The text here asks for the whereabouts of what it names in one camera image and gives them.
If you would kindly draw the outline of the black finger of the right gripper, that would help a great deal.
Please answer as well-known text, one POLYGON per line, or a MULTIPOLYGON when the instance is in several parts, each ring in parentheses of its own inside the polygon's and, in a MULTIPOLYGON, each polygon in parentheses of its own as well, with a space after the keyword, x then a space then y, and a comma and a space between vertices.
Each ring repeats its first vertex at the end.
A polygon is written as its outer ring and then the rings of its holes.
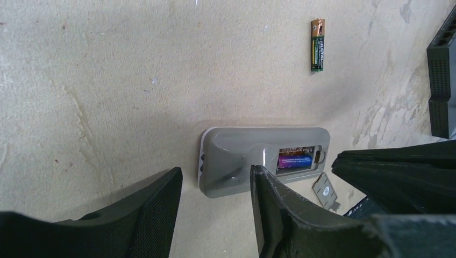
POLYGON ((389 214, 455 214, 455 140, 346 150, 332 172, 389 214))

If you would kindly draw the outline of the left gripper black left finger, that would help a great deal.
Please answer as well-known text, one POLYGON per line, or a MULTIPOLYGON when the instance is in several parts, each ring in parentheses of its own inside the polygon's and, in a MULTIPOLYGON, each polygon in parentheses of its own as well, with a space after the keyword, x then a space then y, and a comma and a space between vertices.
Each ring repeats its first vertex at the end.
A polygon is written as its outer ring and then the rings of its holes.
POLYGON ((50 223, 1 212, 1 257, 168 257, 183 175, 179 167, 78 220, 50 223))

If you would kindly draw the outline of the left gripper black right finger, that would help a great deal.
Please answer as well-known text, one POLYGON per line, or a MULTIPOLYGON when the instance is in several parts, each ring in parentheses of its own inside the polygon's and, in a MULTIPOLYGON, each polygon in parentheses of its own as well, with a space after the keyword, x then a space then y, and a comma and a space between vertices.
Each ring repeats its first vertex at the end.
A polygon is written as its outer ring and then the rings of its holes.
POLYGON ((251 167, 260 257, 455 257, 454 215, 373 214, 352 219, 328 211, 251 167))

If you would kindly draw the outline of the grey battery cover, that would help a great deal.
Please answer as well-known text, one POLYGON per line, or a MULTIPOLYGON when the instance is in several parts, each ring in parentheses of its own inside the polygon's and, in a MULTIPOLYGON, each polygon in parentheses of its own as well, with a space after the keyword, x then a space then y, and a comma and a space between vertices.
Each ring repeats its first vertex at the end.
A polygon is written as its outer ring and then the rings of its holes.
POLYGON ((326 173, 321 173, 312 185, 312 190, 316 195, 322 208, 337 212, 340 203, 337 202, 337 194, 326 173))

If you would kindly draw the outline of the purple battery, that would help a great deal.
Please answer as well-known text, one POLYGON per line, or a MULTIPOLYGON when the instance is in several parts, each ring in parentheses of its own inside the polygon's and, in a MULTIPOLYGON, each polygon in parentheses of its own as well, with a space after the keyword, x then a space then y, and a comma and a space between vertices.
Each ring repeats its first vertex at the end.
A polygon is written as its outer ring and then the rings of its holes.
POLYGON ((279 156, 277 168, 303 168, 312 165, 313 159, 310 155, 285 155, 279 156))

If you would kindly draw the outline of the white remote control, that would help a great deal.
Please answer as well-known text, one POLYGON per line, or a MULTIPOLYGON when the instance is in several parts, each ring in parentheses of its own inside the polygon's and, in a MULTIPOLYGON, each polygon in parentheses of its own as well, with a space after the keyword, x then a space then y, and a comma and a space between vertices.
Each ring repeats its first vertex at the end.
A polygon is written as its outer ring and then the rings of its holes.
POLYGON ((262 165, 282 183, 323 172, 330 134, 320 127, 211 127, 201 138, 198 187, 209 198, 250 190, 252 165, 262 165), (279 156, 310 155, 309 167, 278 169, 279 156))

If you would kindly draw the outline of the dark battery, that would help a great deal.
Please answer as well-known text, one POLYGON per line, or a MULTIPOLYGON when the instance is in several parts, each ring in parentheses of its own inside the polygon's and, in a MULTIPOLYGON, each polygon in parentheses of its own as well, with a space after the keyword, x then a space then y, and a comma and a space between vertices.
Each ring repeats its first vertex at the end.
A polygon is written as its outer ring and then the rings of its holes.
POLYGON ((315 19, 311 22, 311 71, 324 69, 325 20, 315 19))

